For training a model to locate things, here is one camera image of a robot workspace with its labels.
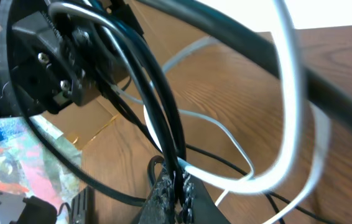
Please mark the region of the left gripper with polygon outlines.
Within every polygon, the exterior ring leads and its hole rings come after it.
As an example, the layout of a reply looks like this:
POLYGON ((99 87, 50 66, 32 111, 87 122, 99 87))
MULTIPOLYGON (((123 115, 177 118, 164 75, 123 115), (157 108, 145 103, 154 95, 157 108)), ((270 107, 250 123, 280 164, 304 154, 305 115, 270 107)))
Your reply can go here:
POLYGON ((120 39, 87 11, 144 33, 124 1, 0 1, 0 118, 85 106, 128 77, 120 39))

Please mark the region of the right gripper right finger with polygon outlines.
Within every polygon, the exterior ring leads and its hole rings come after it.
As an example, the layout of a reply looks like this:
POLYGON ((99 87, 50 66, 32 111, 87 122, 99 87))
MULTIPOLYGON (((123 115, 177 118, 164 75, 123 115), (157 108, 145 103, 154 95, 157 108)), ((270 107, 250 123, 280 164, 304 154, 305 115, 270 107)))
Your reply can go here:
POLYGON ((203 182, 187 173, 183 177, 185 201, 180 212, 182 223, 230 224, 212 201, 203 182))

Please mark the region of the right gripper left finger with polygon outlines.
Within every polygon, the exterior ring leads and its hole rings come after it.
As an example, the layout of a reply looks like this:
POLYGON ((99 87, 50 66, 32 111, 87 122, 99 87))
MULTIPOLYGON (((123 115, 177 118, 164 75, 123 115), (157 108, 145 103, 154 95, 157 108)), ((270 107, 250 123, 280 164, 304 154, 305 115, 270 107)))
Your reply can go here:
POLYGON ((174 185, 167 171, 161 170, 151 193, 137 217, 138 224, 175 224, 174 185))

